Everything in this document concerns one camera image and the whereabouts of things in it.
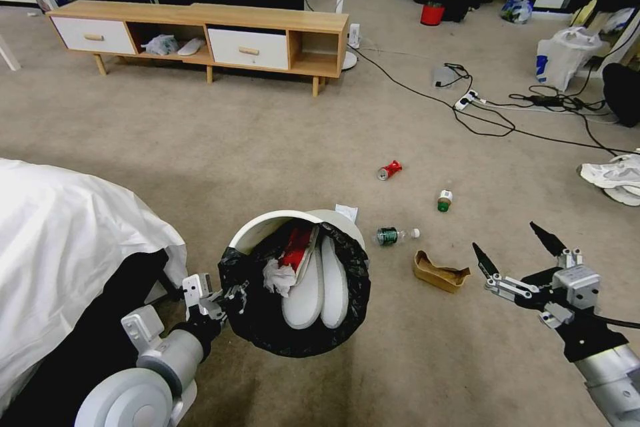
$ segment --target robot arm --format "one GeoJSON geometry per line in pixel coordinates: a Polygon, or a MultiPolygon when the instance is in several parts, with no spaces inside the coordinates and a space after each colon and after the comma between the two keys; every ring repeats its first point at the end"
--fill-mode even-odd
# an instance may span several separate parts
{"type": "Polygon", "coordinates": [[[533,222],[557,265],[522,280],[503,277],[473,244],[485,289],[522,308],[538,310],[540,320],[565,342],[565,357],[585,378],[587,391],[610,425],[640,427],[640,359],[624,335],[595,315],[600,275],[583,263],[579,249],[567,249],[533,222]]]}
{"type": "Polygon", "coordinates": [[[121,320],[138,351],[136,368],[98,384],[80,407],[76,427],[174,427],[182,420],[197,394],[198,364],[211,352],[227,312],[244,312],[247,283],[214,292],[209,274],[196,274],[182,286],[187,321],[165,338],[160,337],[165,328],[153,306],[140,307],[121,320]]]}

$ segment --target red bucket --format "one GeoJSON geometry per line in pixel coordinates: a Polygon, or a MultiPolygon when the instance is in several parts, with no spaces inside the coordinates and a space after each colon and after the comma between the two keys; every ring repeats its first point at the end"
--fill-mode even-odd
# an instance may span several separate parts
{"type": "Polygon", "coordinates": [[[442,15],[445,12],[444,7],[430,7],[429,5],[424,5],[422,7],[422,16],[420,17],[420,23],[423,25],[431,25],[436,26],[440,25],[440,21],[442,20],[442,15]]]}

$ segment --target black cloth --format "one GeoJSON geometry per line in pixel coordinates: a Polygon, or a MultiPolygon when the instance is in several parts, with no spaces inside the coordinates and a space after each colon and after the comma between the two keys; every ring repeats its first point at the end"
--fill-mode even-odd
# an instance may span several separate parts
{"type": "Polygon", "coordinates": [[[0,427],[72,426],[80,405],[96,385],[135,367],[137,351],[120,319],[144,305],[168,259],[164,250],[127,257],[73,331],[45,357],[0,418],[0,427]]]}
{"type": "Polygon", "coordinates": [[[607,105],[625,127],[640,122],[640,107],[635,95],[640,83],[640,72],[619,63],[610,63],[602,70],[603,93],[607,105]]]}

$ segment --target red soda can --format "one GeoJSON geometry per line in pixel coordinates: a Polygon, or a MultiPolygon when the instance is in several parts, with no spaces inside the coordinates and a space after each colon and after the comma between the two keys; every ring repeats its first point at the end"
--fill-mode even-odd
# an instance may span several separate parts
{"type": "Polygon", "coordinates": [[[389,165],[378,170],[378,180],[386,180],[395,175],[396,172],[402,170],[402,165],[397,160],[392,161],[389,165]]]}

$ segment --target bed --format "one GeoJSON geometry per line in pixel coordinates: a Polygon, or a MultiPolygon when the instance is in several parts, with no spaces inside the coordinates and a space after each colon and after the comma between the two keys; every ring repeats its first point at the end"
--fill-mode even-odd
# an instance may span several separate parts
{"type": "Polygon", "coordinates": [[[136,352],[120,318],[187,275],[180,235],[131,191],[0,159],[0,426],[73,425],[136,352]]]}

